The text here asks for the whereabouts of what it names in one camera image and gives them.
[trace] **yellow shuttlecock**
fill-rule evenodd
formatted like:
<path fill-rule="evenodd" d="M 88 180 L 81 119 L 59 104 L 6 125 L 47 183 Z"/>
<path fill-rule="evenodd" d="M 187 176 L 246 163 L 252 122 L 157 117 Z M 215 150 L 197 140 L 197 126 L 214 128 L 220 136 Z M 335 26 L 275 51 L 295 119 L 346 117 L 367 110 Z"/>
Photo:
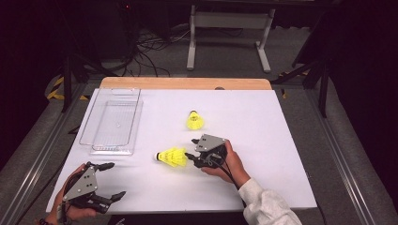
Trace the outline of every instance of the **yellow shuttlecock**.
<path fill-rule="evenodd" d="M 172 167 L 185 166 L 187 157 L 185 156 L 185 148 L 172 147 L 166 151 L 159 152 L 155 155 L 157 161 L 162 161 Z"/>
<path fill-rule="evenodd" d="M 191 111 L 190 117 L 187 120 L 187 127 L 189 129 L 200 129 L 205 121 L 203 120 L 202 116 L 198 114 L 196 111 Z"/>

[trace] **white board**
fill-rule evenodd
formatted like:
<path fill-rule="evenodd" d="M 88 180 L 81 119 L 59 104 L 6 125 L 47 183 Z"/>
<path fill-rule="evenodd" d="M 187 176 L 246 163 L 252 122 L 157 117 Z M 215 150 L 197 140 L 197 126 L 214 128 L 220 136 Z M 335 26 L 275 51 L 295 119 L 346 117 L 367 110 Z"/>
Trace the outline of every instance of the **white board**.
<path fill-rule="evenodd" d="M 171 147 L 198 156 L 191 139 L 209 134 L 229 139 L 249 175 L 263 188 L 279 192 L 292 208 L 316 207 L 313 192 L 274 91 L 142 90 L 144 101 L 132 156 L 93 156 L 79 144 L 80 130 L 63 168 L 54 196 L 82 163 L 114 162 L 97 172 L 97 194 L 110 198 L 127 191 L 109 214 L 239 211 L 242 201 L 232 184 L 195 168 L 173 168 L 153 159 Z M 196 131 L 186 128 L 191 110 L 205 119 Z"/>

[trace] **transparent plastic bin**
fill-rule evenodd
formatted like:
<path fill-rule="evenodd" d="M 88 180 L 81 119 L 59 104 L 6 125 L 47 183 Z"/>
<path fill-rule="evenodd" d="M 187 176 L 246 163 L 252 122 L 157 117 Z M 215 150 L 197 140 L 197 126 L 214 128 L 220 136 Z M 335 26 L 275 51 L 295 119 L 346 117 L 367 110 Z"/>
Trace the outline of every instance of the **transparent plastic bin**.
<path fill-rule="evenodd" d="M 95 155 L 132 155 L 144 102 L 140 89 L 101 88 L 80 144 Z"/>

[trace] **hand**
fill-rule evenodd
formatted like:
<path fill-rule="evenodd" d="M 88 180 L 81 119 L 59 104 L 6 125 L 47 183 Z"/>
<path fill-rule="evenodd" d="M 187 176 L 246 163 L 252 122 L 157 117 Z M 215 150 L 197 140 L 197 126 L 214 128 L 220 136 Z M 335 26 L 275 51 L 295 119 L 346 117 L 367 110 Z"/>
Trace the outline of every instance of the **hand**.
<path fill-rule="evenodd" d="M 62 198 L 64 196 L 64 190 L 65 190 L 65 186 L 67 185 L 68 180 L 75 174 L 80 172 L 82 169 L 84 168 L 84 164 L 82 166 L 80 166 L 78 169 L 76 169 L 76 171 L 74 171 L 67 179 L 67 181 L 64 183 L 64 186 L 59 190 L 58 194 L 55 197 L 54 200 L 54 204 L 53 204 L 53 208 L 51 210 L 51 213 L 45 218 L 45 220 L 48 223 L 51 224 L 57 224 L 56 221 L 56 208 L 58 207 L 58 205 L 62 202 Z M 94 209 L 91 208 L 77 208 L 74 206 L 71 206 L 67 212 L 67 216 L 71 219 L 71 220 L 77 220 L 79 218 L 88 218 L 88 217 L 94 217 L 97 214 L 97 212 Z"/>
<path fill-rule="evenodd" d="M 235 152 L 234 149 L 232 149 L 232 145 L 228 140 L 225 142 L 225 148 L 227 152 L 225 162 L 226 164 L 228 164 L 229 170 L 231 171 L 234 180 L 237 182 L 237 187 L 240 188 L 248 180 L 250 180 L 251 177 L 246 173 L 245 169 L 243 168 L 243 163 L 240 160 L 240 157 L 237 155 L 237 152 Z M 222 166 L 228 171 L 225 162 L 223 163 Z M 220 168 L 213 169 L 209 167 L 203 167 L 201 170 L 202 172 L 207 173 L 209 175 L 219 176 L 222 180 L 226 182 L 233 183 L 232 180 L 228 177 L 228 175 L 225 174 L 225 172 Z"/>

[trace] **dark floor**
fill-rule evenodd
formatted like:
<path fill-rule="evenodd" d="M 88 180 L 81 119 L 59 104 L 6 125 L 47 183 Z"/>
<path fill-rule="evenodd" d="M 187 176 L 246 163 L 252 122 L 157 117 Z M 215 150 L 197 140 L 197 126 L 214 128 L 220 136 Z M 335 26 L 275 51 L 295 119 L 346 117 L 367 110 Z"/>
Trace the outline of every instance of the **dark floor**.
<path fill-rule="evenodd" d="M 227 32 L 236 33 L 240 31 L 228 30 Z M 238 37 L 227 36 L 215 30 L 202 31 L 197 42 L 194 71 L 186 70 L 189 47 L 187 38 L 189 36 L 183 37 L 161 51 L 149 51 L 147 56 L 150 57 L 156 67 L 167 69 L 172 77 L 265 78 L 273 80 L 277 78 L 279 73 L 292 70 L 290 65 L 308 35 L 309 31 L 305 28 L 282 29 L 277 27 L 271 30 L 266 45 L 266 53 L 272 70 L 269 74 L 262 71 L 257 52 L 253 47 L 257 37 L 261 37 L 261 32 L 257 31 L 244 30 Z M 138 60 L 144 64 L 150 64 L 145 59 L 142 61 L 141 58 L 138 58 Z M 115 62 L 109 62 L 104 66 L 108 67 L 114 64 Z M 158 72 L 160 76 L 167 76 L 165 70 L 158 69 Z M 139 67 L 135 62 L 128 66 L 126 72 L 126 76 L 154 76 L 154 74 L 153 68 Z M 100 78 L 100 75 L 91 76 L 88 84 L 82 87 L 84 89 L 83 94 L 91 95 L 94 88 L 100 85 Z M 52 83 L 49 83 L 47 90 L 43 90 L 43 95 L 44 93 L 45 95 L 48 94 L 55 80 L 56 78 Z M 287 98 L 282 97 L 281 87 L 285 88 Z M 79 85 L 74 84 L 74 89 L 78 88 Z M 295 79 L 284 86 L 274 85 L 273 88 L 278 95 L 304 169 L 309 174 L 314 196 L 319 203 L 318 208 L 295 210 L 302 223 L 309 225 L 324 224 L 323 213 L 329 225 L 398 224 L 398 217 L 390 197 L 366 157 L 332 83 L 329 84 L 328 119 L 326 122 L 333 131 L 350 174 L 354 177 L 354 188 L 359 189 L 360 196 L 351 195 L 353 193 L 351 189 L 353 186 L 350 186 L 353 184 L 352 180 L 351 183 L 347 184 L 346 172 L 341 171 L 339 161 L 333 155 L 330 138 L 323 127 L 325 121 L 318 118 L 318 110 L 312 105 L 312 97 L 317 96 L 317 88 L 303 90 L 299 85 L 299 79 Z M 44 163 L 42 171 L 38 171 L 38 180 L 32 183 L 34 188 L 22 194 L 18 191 L 24 178 L 32 165 L 35 164 L 43 146 L 48 146 L 46 141 L 49 136 L 54 135 L 56 121 L 62 116 L 60 111 L 63 101 L 50 100 L 45 112 L 26 136 L 7 166 L 0 172 L 0 199 L 2 200 L 0 202 L 0 215 L 9 215 L 9 212 L 13 210 L 12 208 L 9 209 L 9 206 L 20 199 L 16 199 L 16 196 L 26 196 L 22 204 L 28 205 L 38 195 L 39 190 L 50 179 L 68 153 L 74 140 L 74 135 L 68 134 L 68 131 L 80 125 L 87 104 L 88 100 L 76 102 L 65 119 L 56 142 L 51 145 L 50 154 L 47 156 L 48 162 Z M 40 194 L 20 224 L 32 224 L 34 218 L 45 216 L 47 202 L 54 191 L 54 182 L 55 179 Z M 356 197 L 360 197 L 362 204 L 360 207 L 358 207 Z M 370 216 L 366 219 L 363 219 L 363 214 L 360 213 L 360 210 L 363 209 L 370 212 Z M 166 224 L 164 220 L 167 217 L 170 218 L 170 216 L 163 217 L 162 215 L 136 215 L 126 217 L 124 223 Z M 223 217 L 225 217 L 225 220 L 219 221 L 221 224 L 227 222 L 237 224 L 239 220 L 236 216 L 220 216 L 220 218 Z M 193 215 L 192 218 L 198 220 L 197 215 Z M 95 219 L 85 219 L 81 221 L 81 224 L 107 224 L 110 219 L 111 216 L 101 215 Z M 115 224 L 120 219 L 121 217 L 114 217 L 110 224 Z M 175 224 L 186 223 L 182 217 L 176 217 L 175 220 L 170 221 Z"/>

